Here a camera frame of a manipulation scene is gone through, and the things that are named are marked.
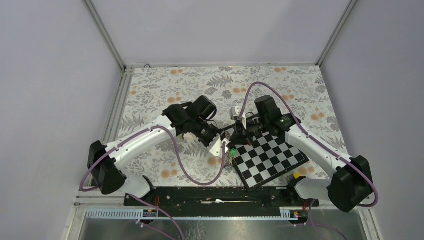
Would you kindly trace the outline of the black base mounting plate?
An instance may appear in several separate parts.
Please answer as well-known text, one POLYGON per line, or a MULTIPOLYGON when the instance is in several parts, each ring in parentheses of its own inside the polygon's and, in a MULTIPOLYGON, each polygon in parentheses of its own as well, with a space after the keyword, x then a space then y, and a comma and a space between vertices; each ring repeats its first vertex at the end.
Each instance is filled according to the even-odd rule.
POLYGON ((148 204, 166 211, 168 209, 218 208, 243 209, 277 208, 297 211, 298 217, 308 213, 310 206, 319 201, 302 199, 292 187, 259 187, 248 192, 245 187, 156 187, 141 201, 129 194, 124 197, 125 207, 144 207, 148 204))

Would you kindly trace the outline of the metal keyring disc with rings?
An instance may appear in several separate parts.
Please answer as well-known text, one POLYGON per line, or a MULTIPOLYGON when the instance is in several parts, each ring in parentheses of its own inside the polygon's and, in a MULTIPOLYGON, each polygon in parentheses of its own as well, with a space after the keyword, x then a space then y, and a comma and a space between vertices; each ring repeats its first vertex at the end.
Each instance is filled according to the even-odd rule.
POLYGON ((225 164, 224 164, 225 168, 232 168, 234 166, 235 157, 231 156, 231 149, 236 149, 236 148, 232 147, 227 150, 226 156, 225 156, 225 164))

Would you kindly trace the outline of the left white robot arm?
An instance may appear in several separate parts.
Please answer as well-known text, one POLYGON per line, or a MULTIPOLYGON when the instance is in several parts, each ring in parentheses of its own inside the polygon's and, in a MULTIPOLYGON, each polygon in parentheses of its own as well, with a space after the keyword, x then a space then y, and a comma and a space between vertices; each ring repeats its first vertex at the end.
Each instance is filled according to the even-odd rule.
POLYGON ((140 131, 124 138, 102 144, 99 140, 89 148, 88 172, 103 195, 122 192, 134 195, 144 206, 152 204, 155 192, 146 177, 138 177, 124 170, 127 163, 146 150, 166 140, 175 141, 180 135, 192 134, 209 152, 224 158, 229 141, 221 130, 208 122, 217 107, 206 96, 194 102, 173 104, 140 131))

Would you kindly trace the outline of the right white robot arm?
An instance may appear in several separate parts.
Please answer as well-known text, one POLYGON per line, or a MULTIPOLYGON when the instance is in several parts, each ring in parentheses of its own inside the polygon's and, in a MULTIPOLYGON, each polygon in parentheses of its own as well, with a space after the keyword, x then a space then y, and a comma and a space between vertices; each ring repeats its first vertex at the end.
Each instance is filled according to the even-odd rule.
POLYGON ((246 123, 235 123, 228 144, 235 150, 235 168, 248 191, 311 160, 327 178, 295 176, 286 193, 291 205, 299 206, 308 199, 326 200, 348 213, 373 193, 366 158, 352 157, 320 142, 298 118, 283 114, 269 95, 254 103, 258 113, 246 123))

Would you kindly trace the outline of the floral patterned table mat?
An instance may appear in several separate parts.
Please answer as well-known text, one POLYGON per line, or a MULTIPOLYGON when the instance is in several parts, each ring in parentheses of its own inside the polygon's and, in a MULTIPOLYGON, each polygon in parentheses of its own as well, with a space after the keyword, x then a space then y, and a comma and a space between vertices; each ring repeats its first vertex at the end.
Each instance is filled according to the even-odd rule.
MULTIPOLYGON (((124 88, 118 138, 138 132, 173 104, 208 97, 216 106, 213 123, 232 124, 229 111, 248 102, 248 116, 256 110, 255 99, 270 95, 282 113, 292 110, 306 128, 322 141, 346 152, 322 72, 318 66, 222 66, 137 68, 124 88)), ((125 170, 146 176, 157 187, 194 187, 211 182, 214 187, 241 187, 233 167, 219 173, 222 160, 209 153, 196 138, 178 141, 179 158, 172 140, 159 143, 129 161, 125 170)))

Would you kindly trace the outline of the black white chessboard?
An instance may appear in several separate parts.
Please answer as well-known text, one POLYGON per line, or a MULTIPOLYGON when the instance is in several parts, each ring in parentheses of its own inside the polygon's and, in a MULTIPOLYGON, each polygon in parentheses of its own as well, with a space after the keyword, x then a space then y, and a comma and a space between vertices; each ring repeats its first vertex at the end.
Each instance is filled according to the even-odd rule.
POLYGON ((306 164, 309 158, 288 144, 283 136, 265 133, 253 138, 251 145, 236 145, 233 162, 248 192, 306 164))

